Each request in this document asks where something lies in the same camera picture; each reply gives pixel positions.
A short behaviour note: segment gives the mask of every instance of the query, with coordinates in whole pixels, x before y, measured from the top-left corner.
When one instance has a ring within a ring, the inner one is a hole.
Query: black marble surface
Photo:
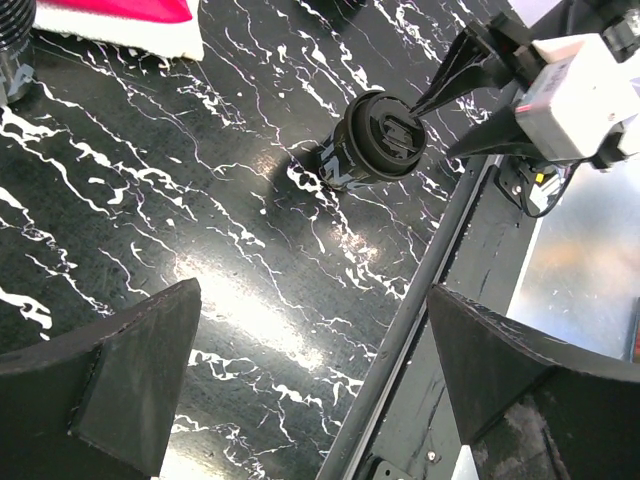
[[[444,148],[494,97],[431,115],[402,184],[335,194],[310,152],[363,90],[416,100],[505,4],[209,0],[201,63],[36,34],[0,118],[0,353],[197,277],[162,477],[313,478],[455,188]]]

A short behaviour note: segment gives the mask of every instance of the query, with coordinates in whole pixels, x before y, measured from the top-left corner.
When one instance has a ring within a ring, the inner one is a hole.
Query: black cylindrical bottle
[[[0,106],[22,98],[35,74],[31,27],[36,0],[0,2]]]
[[[386,92],[365,92],[354,99],[322,143],[322,179],[345,191],[410,175],[422,158],[427,134],[409,109]]]

